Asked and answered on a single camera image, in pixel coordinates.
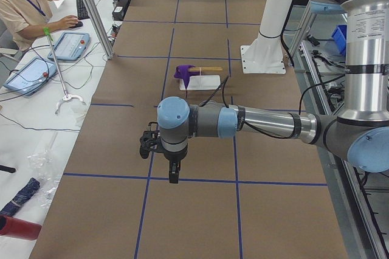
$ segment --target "computer mouse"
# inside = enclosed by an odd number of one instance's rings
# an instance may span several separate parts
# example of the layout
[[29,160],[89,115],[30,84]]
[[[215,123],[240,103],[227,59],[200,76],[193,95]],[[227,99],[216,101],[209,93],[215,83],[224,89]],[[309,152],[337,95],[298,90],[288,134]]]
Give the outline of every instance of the computer mouse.
[[84,24],[81,22],[81,21],[79,21],[76,25],[74,25],[74,26],[72,26],[72,27],[69,27],[69,28],[71,28],[71,29],[74,29],[74,28],[79,28],[79,27],[82,27]]

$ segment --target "white table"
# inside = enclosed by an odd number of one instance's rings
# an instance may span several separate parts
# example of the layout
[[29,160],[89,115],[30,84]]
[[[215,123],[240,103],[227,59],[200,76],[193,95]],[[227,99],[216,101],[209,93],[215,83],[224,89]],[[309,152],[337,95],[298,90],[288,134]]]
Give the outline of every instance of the white table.
[[[95,0],[102,18],[105,30],[108,32],[113,23],[111,12],[113,10],[112,0]],[[66,15],[77,15],[75,0],[65,0],[52,21],[61,19]],[[83,20],[83,27],[74,29],[75,32],[87,32],[91,36],[91,43],[83,56],[91,51],[95,43],[99,40],[96,36],[90,19]],[[53,39],[57,40],[62,32],[54,32]],[[37,39],[33,47],[47,45],[46,37]],[[44,58],[50,52],[49,48],[40,48],[37,52]],[[25,54],[17,69],[22,68],[33,57],[34,51]],[[0,102],[3,109],[1,114],[13,119],[26,127],[32,128],[56,128],[79,130],[83,121],[83,116],[89,108],[91,98],[100,80],[106,56],[101,45],[98,45],[87,57],[93,64],[91,79],[81,89],[73,89],[67,86],[70,94],[78,94],[84,98],[87,105],[82,105],[78,100],[61,105],[60,113],[56,116],[55,105],[64,96],[61,83],[59,81],[49,81],[44,87],[30,97],[18,97],[16,99]],[[75,87],[81,86],[91,72],[91,65],[81,60],[75,66],[73,63],[60,63],[65,81]],[[0,94],[7,92],[1,88]],[[0,96],[0,100],[16,97],[16,93],[9,93]],[[10,174],[0,171],[0,209],[3,208],[29,181],[31,177],[39,178],[44,172],[51,179],[44,179],[41,189],[33,198],[27,202],[15,215],[34,223],[42,224],[47,214],[49,204],[45,196],[53,196],[50,191],[52,187],[58,185],[63,169],[71,154],[78,132],[67,131],[34,131],[26,130],[19,125],[6,120],[0,116],[0,164],[15,167],[16,173]],[[44,167],[32,168],[28,156],[42,154],[50,157],[49,162]],[[29,257],[35,241],[26,241],[9,237],[0,237],[0,258],[4,259],[26,259]]]

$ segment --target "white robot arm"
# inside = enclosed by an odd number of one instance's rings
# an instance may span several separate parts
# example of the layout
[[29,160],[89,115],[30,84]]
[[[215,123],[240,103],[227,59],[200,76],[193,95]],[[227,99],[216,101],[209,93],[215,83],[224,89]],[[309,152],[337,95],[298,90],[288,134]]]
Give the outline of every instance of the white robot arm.
[[188,105],[168,97],[158,106],[159,130],[140,139],[140,154],[163,153],[170,182],[178,183],[189,137],[233,137],[239,130],[300,139],[326,148],[369,172],[389,169],[389,0],[314,0],[340,4],[348,13],[345,106],[337,116],[280,114],[209,102]]

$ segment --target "man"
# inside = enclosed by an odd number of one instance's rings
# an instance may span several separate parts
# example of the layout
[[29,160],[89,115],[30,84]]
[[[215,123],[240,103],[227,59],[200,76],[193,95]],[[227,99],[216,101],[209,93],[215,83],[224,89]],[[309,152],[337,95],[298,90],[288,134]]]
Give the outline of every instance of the man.
[[48,1],[52,0],[0,0],[0,18],[20,50],[28,49],[36,38],[44,36],[44,27],[54,32],[77,24],[74,15],[49,23],[52,12]]

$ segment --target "black keyboard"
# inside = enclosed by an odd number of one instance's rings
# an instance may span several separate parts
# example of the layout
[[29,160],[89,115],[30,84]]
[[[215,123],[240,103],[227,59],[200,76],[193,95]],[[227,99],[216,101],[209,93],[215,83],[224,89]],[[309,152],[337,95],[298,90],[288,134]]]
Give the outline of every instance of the black keyboard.
[[79,20],[88,19],[88,11],[86,10],[83,0],[76,0],[77,5],[77,17]]

